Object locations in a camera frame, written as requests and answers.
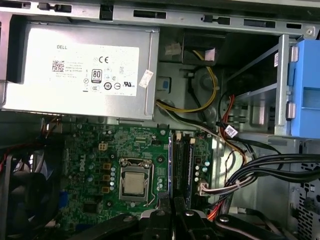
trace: white connector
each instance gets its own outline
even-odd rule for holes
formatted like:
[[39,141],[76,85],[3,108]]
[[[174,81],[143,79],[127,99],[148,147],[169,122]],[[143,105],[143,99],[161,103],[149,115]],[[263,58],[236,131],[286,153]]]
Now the white connector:
[[202,196],[202,197],[208,196],[208,194],[203,191],[203,187],[208,189],[209,183],[207,183],[205,180],[202,179],[199,181],[199,185],[198,185],[199,196]]

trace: ce mark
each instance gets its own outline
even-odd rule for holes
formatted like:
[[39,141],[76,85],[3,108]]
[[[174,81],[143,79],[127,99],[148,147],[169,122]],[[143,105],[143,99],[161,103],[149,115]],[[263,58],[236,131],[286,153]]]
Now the ce mark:
[[109,62],[108,62],[108,60],[109,60],[109,57],[108,57],[108,56],[106,56],[105,58],[104,58],[103,56],[99,57],[99,62],[100,62],[100,63],[103,64],[103,63],[104,63],[103,60],[104,60],[104,62],[105,62],[106,64],[109,63]]

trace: cooling fan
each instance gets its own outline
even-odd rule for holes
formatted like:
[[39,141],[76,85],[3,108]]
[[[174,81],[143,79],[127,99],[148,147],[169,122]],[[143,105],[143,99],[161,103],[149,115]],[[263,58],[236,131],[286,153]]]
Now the cooling fan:
[[61,153],[50,146],[11,153],[7,236],[32,234],[57,214]]

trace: power supply unit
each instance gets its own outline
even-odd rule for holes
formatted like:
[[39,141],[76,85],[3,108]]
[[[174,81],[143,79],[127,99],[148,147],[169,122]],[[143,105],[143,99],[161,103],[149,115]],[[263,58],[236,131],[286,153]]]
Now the power supply unit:
[[3,110],[152,119],[158,27],[35,22],[24,30],[21,77],[8,83]]

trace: sticker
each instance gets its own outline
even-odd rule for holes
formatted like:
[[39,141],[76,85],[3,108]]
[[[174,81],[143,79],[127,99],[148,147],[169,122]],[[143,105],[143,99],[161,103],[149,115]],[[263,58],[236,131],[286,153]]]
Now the sticker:
[[166,56],[179,55],[182,52],[180,43],[173,43],[173,44],[167,45],[164,47],[164,50],[165,50],[164,55]]
[[226,134],[229,135],[230,138],[233,138],[235,135],[238,134],[238,131],[235,130],[231,125],[228,125],[224,131]]
[[157,77],[156,91],[169,94],[171,92],[171,77],[167,77],[167,76]]
[[279,53],[277,52],[274,55],[274,67],[278,67],[278,62],[279,62]]
[[214,62],[216,59],[216,49],[205,51],[204,60]]
[[[49,55],[49,79],[53,84],[69,84],[74,91],[84,93],[137,95],[138,47],[53,44]],[[152,74],[143,83],[148,85]]]
[[154,73],[152,71],[145,70],[145,72],[141,78],[141,81],[139,82],[139,86],[146,89],[148,87],[148,84],[149,84],[153,74]]

